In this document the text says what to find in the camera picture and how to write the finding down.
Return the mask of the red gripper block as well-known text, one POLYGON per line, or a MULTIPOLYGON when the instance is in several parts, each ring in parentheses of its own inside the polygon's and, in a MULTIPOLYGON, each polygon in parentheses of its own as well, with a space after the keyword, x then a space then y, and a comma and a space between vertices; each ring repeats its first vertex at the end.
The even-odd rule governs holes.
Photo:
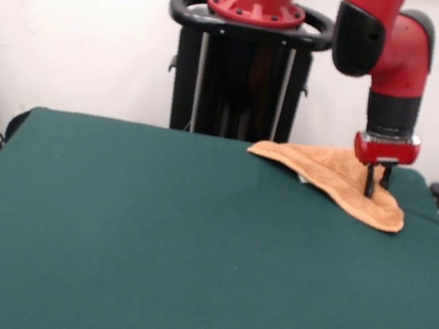
POLYGON ((375 189, 376 165, 382 164, 382 188, 389 188, 394 165, 413 165, 421 149, 421 139, 413 135, 409 139, 391 139, 374 136, 365 131, 357 132, 354 141, 354 153, 362 163, 369 164, 366 173, 364 196, 372 198, 375 189))

